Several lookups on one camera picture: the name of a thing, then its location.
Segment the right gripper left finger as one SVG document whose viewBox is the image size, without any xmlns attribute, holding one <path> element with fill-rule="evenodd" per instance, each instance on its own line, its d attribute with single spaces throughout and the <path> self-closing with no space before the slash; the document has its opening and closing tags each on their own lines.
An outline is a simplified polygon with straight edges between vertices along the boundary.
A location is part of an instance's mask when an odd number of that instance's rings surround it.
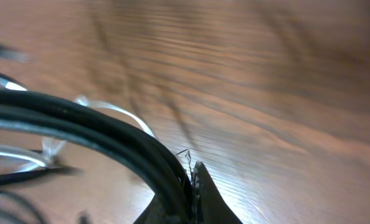
<svg viewBox="0 0 370 224">
<path fill-rule="evenodd" d="M 134 224 L 170 224 L 172 211 L 171 204 L 162 195 L 155 194 Z"/>
</svg>

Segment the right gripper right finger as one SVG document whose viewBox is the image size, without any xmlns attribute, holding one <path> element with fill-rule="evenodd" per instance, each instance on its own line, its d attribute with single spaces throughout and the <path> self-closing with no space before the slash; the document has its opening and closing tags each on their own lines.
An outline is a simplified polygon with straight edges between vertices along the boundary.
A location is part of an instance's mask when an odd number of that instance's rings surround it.
<svg viewBox="0 0 370 224">
<path fill-rule="evenodd" d="M 242 224 L 224 202 L 212 177 L 202 162 L 196 162 L 192 173 L 192 192 L 195 223 Z"/>
</svg>

